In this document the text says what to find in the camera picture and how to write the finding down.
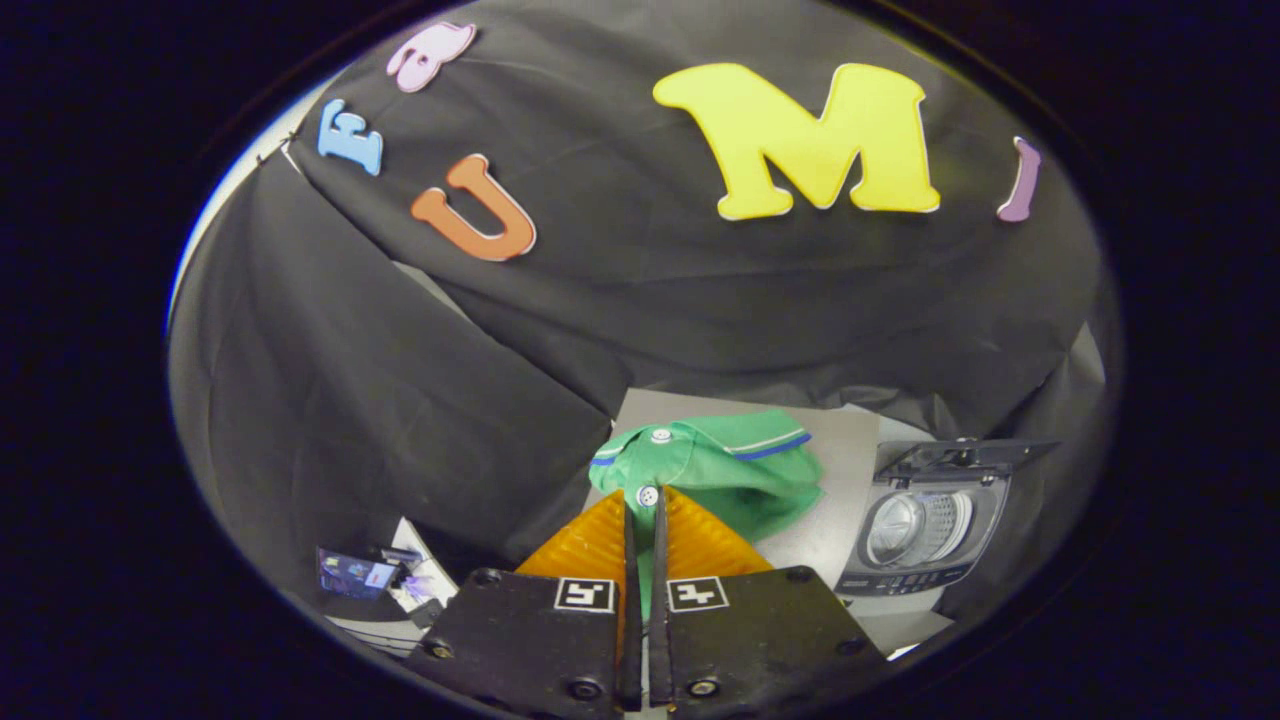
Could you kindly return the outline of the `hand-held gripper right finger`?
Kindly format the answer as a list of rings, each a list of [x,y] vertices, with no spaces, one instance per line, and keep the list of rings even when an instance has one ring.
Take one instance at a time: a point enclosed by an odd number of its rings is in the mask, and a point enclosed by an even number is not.
[[[671,716],[805,716],[890,662],[809,566],[772,568],[687,496],[655,509],[649,700]]]

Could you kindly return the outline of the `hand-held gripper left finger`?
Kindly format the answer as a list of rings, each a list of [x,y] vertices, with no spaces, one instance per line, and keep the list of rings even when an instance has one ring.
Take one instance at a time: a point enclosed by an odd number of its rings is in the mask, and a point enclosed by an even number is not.
[[[635,520],[614,492],[515,571],[481,568],[412,648],[426,683],[509,716],[621,716],[643,698]]]

